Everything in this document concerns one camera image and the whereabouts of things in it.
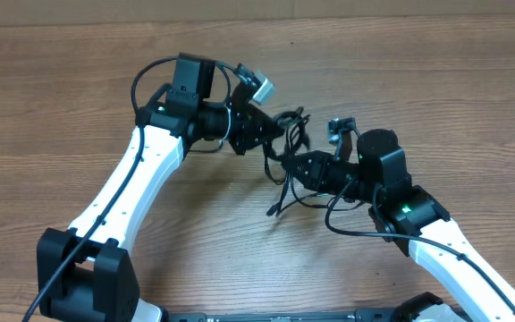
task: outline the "wood grain surface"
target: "wood grain surface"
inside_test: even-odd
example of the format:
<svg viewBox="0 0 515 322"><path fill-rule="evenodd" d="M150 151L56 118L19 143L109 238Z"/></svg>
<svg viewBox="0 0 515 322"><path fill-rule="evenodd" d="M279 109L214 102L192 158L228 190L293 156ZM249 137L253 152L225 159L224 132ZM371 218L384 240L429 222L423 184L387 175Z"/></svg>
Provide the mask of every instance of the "wood grain surface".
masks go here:
<svg viewBox="0 0 515 322"><path fill-rule="evenodd" d="M515 287L515 15L0 29L0 321L36 294L39 236L78 216L120 160L136 72L181 51L260 68L278 87L264 109L306 107L314 149L332 150L333 117L394 129L414 183ZM147 74L142 102L172 72ZM393 244L327 231L323 211L267 217L279 195L258 149L188 155L136 242L141 296L211 313L395 306L424 291L454 303ZM334 223L374 229L366 208Z"/></svg>
<svg viewBox="0 0 515 322"><path fill-rule="evenodd" d="M515 13L515 0L0 0L0 27Z"/></svg>

